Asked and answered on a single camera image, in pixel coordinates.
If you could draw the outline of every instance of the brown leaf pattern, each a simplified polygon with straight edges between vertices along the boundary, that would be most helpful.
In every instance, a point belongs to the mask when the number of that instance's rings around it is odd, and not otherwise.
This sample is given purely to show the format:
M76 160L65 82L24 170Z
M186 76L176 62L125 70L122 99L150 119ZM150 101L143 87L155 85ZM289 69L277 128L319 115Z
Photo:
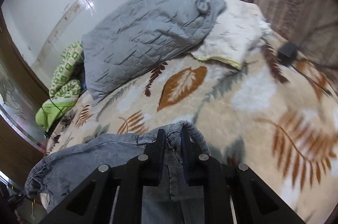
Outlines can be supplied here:
M80 111L79 117L76 120L75 127L79 128L92 116L89 114L89 105L82 106L83 109Z
M286 83L289 80L287 80L283 75L281 68L279 66L279 62L277 60L277 57L275 56L274 49L271 46L271 44L266 40L265 38L262 38L265 41L265 44L261 46L261 52L263 54L263 57L270 69L270 73L273 78L278 80L279 82Z
M152 85L152 83L154 82L154 80L162 73L162 70L165 70L168 63L167 62L163 62L162 64L160 64L158 67L154 68L151 71L151 76L149 79L149 83L146 85L145 89L144 89L144 94L147 97L150 97L151 92L150 92L150 87Z
M60 136L61 136L61 134L57 134L54 138L52 138L54 145L59 143Z
M197 69L189 67L181 70L177 74L174 74L168 79L163 87L157 111L178 103L197 90L197 88L203 83L206 75L207 68L204 66Z
M69 125L73 122L74 118L76 115L76 111L74 110L70 110L66 115L64 115L61 120L60 120L60 124L62 125L61 128L61 132L64 132Z
M129 118L125 119L123 117L119 117L119 119L123 120L123 124L118 129L117 134L124 133L135 133L135 134L143 134L148 131L148 128L145 127L144 116L142 111L138 111Z
M299 179L301 190L305 185L307 170L311 187L314 177L320 184L322 176L331 170L330 158L337 158L332 150L338 140L338 134L325 134L322 130L314 129L304 119L302 114L291 109L277 123L263 118L256 119L258 123L275 126L272 152L277 158L277 168L283 172L284 178L288 173L291 174L293 187Z
M295 64L296 69L298 69L300 72L311 78L313 81L315 81L318 85L320 85L322 88L325 89L325 87L328 85L327 78L324 73L318 71L315 66L309 62L307 59L303 58L296 62ZM318 101L320 102L322 100L323 94L325 94L324 90L319 88L316 84L314 84L312 81L308 80L310 85L312 86Z

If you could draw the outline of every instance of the leaf pattern blanket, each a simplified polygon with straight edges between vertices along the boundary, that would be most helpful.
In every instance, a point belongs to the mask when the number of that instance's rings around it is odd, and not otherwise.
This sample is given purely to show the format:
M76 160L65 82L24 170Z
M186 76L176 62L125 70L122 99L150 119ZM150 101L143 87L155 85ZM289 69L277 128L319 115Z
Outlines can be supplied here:
M188 120L222 163L247 163L297 214L324 223L338 201L338 105L274 52L273 33L248 53L241 71L185 54L116 89L97 106L85 92L56 127L48 153L104 133L142 134ZM326 77L299 56L296 68L332 91ZM42 196L48 203L48 196Z

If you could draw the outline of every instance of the fern leaf pattern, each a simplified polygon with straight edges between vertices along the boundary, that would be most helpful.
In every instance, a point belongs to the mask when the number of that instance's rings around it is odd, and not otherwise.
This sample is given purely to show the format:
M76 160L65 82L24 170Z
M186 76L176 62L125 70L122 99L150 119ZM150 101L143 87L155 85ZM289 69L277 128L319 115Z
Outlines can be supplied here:
M79 128L80 126L83 126L91 116L92 114L89 114L89 105L83 106L83 109L80 111L79 117L75 123L75 127Z
M143 134L148 131L148 128L145 126L144 115L141 110L132 114L127 119L123 117L119 117L119 119L123 120L123 124L118 129L117 134Z
M76 111L70 110L69 113L67 113L61 118L60 120L60 124L62 125L61 130L60 130L61 132L65 132L67 130L69 125L73 122L75 115L76 115Z
M277 169L283 178L291 176L292 187L299 181L303 190L306 177L311 187L314 179L321 183L322 177L331 170L330 158L337 158L333 148L338 134L328 135L313 128L302 114L291 109L277 123L263 118L257 118L256 122L275 127L272 154L277 158Z
M316 84L313 83L313 81L306 78L312 86L318 101L321 102L323 95L326 94L323 89L325 89L328 85L325 74L316 70L315 66L305 58L299 59L296 62L295 67L322 87L319 88Z
M150 87L151 87L152 83L162 73L162 71L166 69L165 66L167 66L167 65L168 65L167 62L163 62L162 64L160 64L158 67L154 68L151 71L151 76L150 76L150 79L149 79L149 83L146 85L146 87L144 89L144 94L147 97L150 97L150 95L151 95Z
M101 114L116 100L118 100L119 98L122 97L122 95L126 92L126 90L128 90L131 86L133 86L136 83L137 79L134 80L133 82L129 83L128 85L122 87L119 89L118 92L116 92L115 94L112 95L112 97L109 98L109 100L107 101L107 103L104 104L104 106L102 107L102 109L100 109L99 113L96 116L96 121L98 121L100 119Z
M242 70L232 70L224 74L217 80L218 82L212 87L212 90L206 94L206 101L210 102L212 97L217 99L219 95L223 97L225 93L231 91L233 83L241 81L243 77L248 74L248 71L248 64L244 63Z
M55 146L55 144L59 143L60 136L61 136L61 134L57 134L55 137L52 138L52 140L54 142L54 146Z
M207 68L200 66L197 69L186 68L171 76L165 83L158 103L157 111L177 104L186 98L203 83L207 75Z
M270 73L273 78L278 80L279 82L287 83L289 80L287 80L283 75L281 68L279 66L277 57L275 56L274 49L271 46L271 44L268 42L267 39L262 38L262 40L265 41L265 44L261 46L261 52L263 54L263 57L270 69Z

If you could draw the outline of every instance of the green patterned quilt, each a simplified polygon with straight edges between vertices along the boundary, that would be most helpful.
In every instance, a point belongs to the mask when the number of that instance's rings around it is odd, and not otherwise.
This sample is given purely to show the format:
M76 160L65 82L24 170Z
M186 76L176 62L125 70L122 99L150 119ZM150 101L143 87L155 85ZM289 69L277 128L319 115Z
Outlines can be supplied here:
M35 116L36 123L48 130L53 122L69 111L77 102L81 84L78 79L71 79L75 66L83 62L81 42L68 46L61 55L61 62L56 68L49 97Z

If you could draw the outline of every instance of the gray quilt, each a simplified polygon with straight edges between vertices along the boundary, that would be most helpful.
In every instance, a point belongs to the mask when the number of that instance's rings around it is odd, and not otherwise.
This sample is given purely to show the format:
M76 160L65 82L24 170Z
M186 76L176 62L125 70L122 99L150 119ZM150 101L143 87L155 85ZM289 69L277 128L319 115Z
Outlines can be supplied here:
M93 106L128 80L197 45L223 0L130 0L82 37Z

